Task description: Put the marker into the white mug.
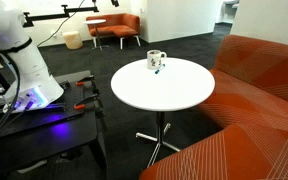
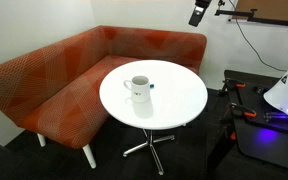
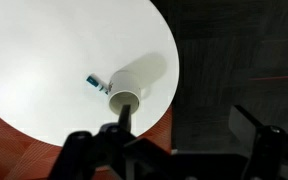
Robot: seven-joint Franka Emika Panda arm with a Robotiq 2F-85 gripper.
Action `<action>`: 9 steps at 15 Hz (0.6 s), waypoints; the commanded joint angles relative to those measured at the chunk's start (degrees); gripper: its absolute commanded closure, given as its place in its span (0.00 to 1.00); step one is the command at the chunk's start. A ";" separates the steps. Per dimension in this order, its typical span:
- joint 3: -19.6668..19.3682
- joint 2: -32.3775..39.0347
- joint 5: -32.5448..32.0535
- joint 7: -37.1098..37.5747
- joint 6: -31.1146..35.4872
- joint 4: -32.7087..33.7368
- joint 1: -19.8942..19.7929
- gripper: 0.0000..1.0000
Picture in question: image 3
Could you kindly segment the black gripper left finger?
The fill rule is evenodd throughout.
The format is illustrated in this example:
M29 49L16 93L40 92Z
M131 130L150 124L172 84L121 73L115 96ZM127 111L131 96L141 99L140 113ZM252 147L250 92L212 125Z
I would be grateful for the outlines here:
M121 109L119 119L119 126L127 132L131 131L131 106L124 105Z

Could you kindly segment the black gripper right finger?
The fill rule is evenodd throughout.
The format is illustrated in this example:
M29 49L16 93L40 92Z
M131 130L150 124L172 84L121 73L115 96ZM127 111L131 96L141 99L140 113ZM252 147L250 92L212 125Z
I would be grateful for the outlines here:
M230 109L229 129L239 140L253 140L256 129L263 124L240 105Z

